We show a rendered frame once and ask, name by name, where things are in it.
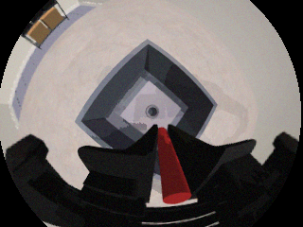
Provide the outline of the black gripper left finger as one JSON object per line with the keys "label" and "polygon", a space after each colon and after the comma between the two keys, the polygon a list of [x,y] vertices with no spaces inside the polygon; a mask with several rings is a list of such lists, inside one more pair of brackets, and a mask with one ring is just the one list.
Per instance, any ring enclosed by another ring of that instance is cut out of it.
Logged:
{"label": "black gripper left finger", "polygon": [[154,125],[129,148],[77,148],[77,154],[88,171],[139,179],[145,203],[151,203],[152,175],[154,175],[158,126]]}

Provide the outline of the red peg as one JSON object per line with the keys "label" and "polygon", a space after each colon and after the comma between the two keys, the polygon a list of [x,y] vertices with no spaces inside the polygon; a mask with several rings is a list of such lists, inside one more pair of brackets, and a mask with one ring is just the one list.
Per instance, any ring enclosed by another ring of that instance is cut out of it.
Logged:
{"label": "red peg", "polygon": [[160,163],[160,178],[162,178],[162,194],[165,204],[177,204],[188,201],[190,196],[189,186],[185,174],[178,162],[177,154],[166,128],[158,129],[158,154]]}

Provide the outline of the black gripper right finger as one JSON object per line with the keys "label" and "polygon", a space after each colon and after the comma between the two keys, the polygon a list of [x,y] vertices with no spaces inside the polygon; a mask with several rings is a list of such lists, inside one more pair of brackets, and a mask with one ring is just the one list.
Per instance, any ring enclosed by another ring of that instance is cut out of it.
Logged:
{"label": "black gripper right finger", "polygon": [[241,158],[245,154],[251,155],[251,150],[257,146],[257,140],[250,139],[213,147],[173,124],[168,125],[167,133],[177,154],[178,162],[181,163],[189,192],[192,194],[189,201],[196,200],[196,193],[200,192],[202,186],[213,177],[223,163]]}

